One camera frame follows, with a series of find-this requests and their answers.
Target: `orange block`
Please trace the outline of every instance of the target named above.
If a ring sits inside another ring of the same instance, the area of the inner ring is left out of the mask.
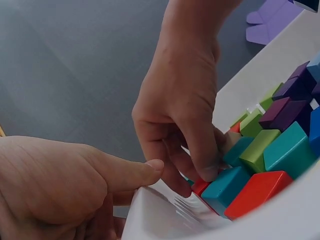
[[[237,122],[233,127],[230,128],[230,131],[240,133],[240,123],[241,121]]]
[[[293,182],[285,171],[268,171],[254,174],[242,191],[224,211],[235,220],[266,203]]]
[[[196,195],[200,197],[204,190],[209,186],[209,184],[210,182],[206,182],[202,180],[202,178],[200,178],[191,186],[191,189]]]

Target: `gray carpet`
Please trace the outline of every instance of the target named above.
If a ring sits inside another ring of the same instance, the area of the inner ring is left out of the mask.
[[[0,0],[0,124],[7,135],[85,143],[143,161],[131,110],[167,0]],[[221,88],[262,46],[244,0],[219,34]],[[126,209],[117,209],[125,215]]]

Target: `purple block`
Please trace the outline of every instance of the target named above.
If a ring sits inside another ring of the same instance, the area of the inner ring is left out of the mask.
[[[307,70],[307,65],[310,61],[305,62],[304,64],[298,66],[294,72],[291,74],[289,79],[298,78],[298,81],[301,81],[305,86],[306,90],[311,93],[312,90],[317,85],[317,81],[311,75],[311,73]]]
[[[320,105],[320,82],[314,87],[314,89],[312,91],[312,97]]]
[[[297,122],[305,134],[309,136],[312,111],[313,109],[308,101],[290,101],[274,119],[270,127],[283,133],[293,122]]]
[[[265,114],[260,118],[259,124],[263,129],[272,129],[270,128],[271,123],[275,120],[281,110],[291,101],[290,97],[281,98],[274,101]]]
[[[294,101],[305,100],[310,103],[312,96],[298,78],[295,77],[286,81],[272,96],[273,101],[290,97]]]

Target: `toy block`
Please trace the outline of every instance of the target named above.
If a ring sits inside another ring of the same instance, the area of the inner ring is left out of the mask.
[[[244,137],[255,138],[262,130],[259,120],[262,117],[261,111],[256,108],[240,123],[240,133]]]
[[[306,69],[312,77],[319,83],[320,82],[320,52],[308,63]]]
[[[236,220],[284,190],[293,182],[285,171],[269,171],[254,174],[232,203],[224,215],[230,220]]]
[[[230,131],[234,133],[240,133],[240,121],[237,122],[234,126],[230,127]]]
[[[192,186],[191,189],[192,191],[198,195],[199,197],[201,194],[204,192],[204,190],[209,186],[210,182],[206,182],[199,178]]]
[[[293,0],[293,3],[312,13],[317,13],[319,9],[319,0]]]
[[[307,91],[305,86],[298,77],[291,78],[286,81],[278,91],[273,95],[273,101],[290,97],[292,100],[305,100],[310,102],[312,100],[311,94]]]
[[[307,101],[290,101],[270,124],[271,129],[279,129],[282,133],[297,122],[309,136],[312,107]]]
[[[314,87],[312,97],[320,104],[320,82]]]
[[[0,137],[5,137],[6,134],[5,132],[3,131],[2,127],[0,126]]]
[[[260,106],[267,111],[271,104],[273,103],[272,96],[275,94],[276,91],[279,90],[280,87],[282,87],[284,83],[281,82],[277,86],[271,88],[269,91],[266,92],[266,94],[263,96],[262,100],[260,101]]]
[[[253,137],[243,136],[237,143],[223,156],[223,161],[232,167],[242,167],[243,163],[240,161],[240,155],[254,140]]]
[[[242,188],[250,179],[249,174],[240,166],[222,171],[215,181],[201,194],[202,199],[221,217]]]
[[[264,150],[280,134],[277,129],[267,129],[259,132],[252,143],[240,155],[240,161],[254,173],[265,172]]]
[[[309,142],[315,156],[320,157],[320,107],[311,113]]]
[[[308,136],[296,121],[263,152],[267,172],[285,171],[294,180],[317,159]]]
[[[307,65],[310,61],[305,62],[304,64],[298,66],[289,79],[297,78],[297,81],[300,81],[305,89],[311,94],[312,90],[315,88],[317,81],[307,70]]]
[[[229,150],[238,142],[238,140],[242,137],[240,133],[227,131],[225,134],[225,143],[220,148],[220,151],[225,155]]]
[[[248,110],[246,110],[242,115],[240,115],[237,120],[234,121],[234,123],[231,125],[230,128],[232,128],[234,125],[236,125],[237,123],[241,122],[243,119],[245,119],[250,113],[248,112]]]
[[[290,97],[275,100],[265,114],[260,118],[259,124],[263,129],[271,129],[270,125],[281,112],[281,110],[291,101]]]

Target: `white container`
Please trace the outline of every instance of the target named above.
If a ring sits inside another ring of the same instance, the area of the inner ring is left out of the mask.
[[[213,123],[223,132],[298,65],[320,51],[320,14],[304,10],[254,57],[216,98]],[[319,240],[320,163],[272,200],[231,222],[199,198],[184,199],[162,181],[140,188],[122,240]]]

